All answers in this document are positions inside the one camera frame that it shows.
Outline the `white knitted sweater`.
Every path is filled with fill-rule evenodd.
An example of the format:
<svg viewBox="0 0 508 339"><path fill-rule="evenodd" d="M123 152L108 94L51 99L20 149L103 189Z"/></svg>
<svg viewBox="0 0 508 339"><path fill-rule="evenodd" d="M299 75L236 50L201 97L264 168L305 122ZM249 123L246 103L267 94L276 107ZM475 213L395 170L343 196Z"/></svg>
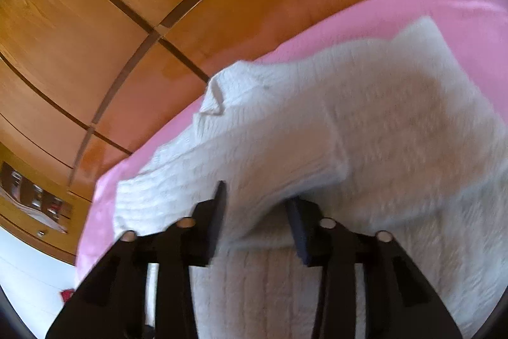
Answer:
<svg viewBox="0 0 508 339"><path fill-rule="evenodd" d="M390 231L462 335L507 286L507 125L428 17L289 63L239 61L119 182L115 234L163 231L227 186L212 265L191 273L202 338L307 338L318 270L284 211L300 195L351 231Z"/></svg>

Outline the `wooden shelf cabinet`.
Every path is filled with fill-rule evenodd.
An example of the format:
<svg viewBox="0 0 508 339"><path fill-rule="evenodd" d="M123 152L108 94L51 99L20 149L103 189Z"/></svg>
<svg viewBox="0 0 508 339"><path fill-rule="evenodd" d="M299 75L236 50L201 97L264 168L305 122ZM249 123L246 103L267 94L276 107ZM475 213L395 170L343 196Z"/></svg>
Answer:
<svg viewBox="0 0 508 339"><path fill-rule="evenodd" d="M74 265L90 206L1 147L1 228L11 235Z"/></svg>

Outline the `wooden panelled wardrobe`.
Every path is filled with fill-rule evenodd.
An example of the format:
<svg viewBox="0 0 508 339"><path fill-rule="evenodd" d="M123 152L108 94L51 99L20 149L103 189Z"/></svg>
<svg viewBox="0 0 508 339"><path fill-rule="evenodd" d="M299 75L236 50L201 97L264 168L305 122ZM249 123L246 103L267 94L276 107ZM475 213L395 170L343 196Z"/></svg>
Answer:
<svg viewBox="0 0 508 339"><path fill-rule="evenodd" d="M90 198L238 58L362 0L1 0L1 142Z"/></svg>

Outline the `pink bed blanket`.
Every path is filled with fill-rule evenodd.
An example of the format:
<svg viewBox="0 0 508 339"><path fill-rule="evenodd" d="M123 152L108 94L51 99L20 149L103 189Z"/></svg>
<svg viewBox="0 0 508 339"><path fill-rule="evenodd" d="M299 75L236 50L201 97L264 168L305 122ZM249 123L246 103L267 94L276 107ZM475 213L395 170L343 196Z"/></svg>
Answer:
<svg viewBox="0 0 508 339"><path fill-rule="evenodd" d="M365 0L285 41L260 57L259 62L297 60L352 39L390 39L421 16L433 19L463 70L496 111L506 117L507 0ZM77 247L77 282L84 279L113 242L118 182L135 176L159 146L188 127L201 105L202 99L195 99L132 156L99 178Z"/></svg>

